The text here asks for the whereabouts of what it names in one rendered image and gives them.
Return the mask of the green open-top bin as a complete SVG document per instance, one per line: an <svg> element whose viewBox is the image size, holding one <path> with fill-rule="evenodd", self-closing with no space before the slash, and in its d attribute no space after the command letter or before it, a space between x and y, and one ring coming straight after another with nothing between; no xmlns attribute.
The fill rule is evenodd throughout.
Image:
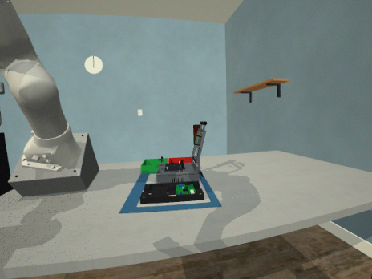
<svg viewBox="0 0 372 279"><path fill-rule="evenodd" d="M168 164L168 158L163 158L164 164ZM141 174L157 173L157 169L161 163L160 159L145 159L141 164Z"/></svg>

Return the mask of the red open-top bin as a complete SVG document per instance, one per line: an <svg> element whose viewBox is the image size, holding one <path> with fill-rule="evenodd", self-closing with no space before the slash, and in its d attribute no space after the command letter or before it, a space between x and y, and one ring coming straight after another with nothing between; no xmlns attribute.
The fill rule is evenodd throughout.
<svg viewBox="0 0 372 279"><path fill-rule="evenodd" d="M171 160L173 163L179 163L179 161L183 160L183 163L191 163L191 157L179 157L179 158L169 158L168 163L171 163Z"/></svg>

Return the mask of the green circuit board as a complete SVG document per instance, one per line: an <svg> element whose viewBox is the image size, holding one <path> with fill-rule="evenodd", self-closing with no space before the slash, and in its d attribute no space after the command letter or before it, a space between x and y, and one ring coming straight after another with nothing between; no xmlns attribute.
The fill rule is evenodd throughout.
<svg viewBox="0 0 372 279"><path fill-rule="evenodd" d="M193 190L190 190L193 189ZM186 192L184 192L186 191ZM179 184L176 185L176 195L178 194L193 194L196 193L193 184Z"/></svg>

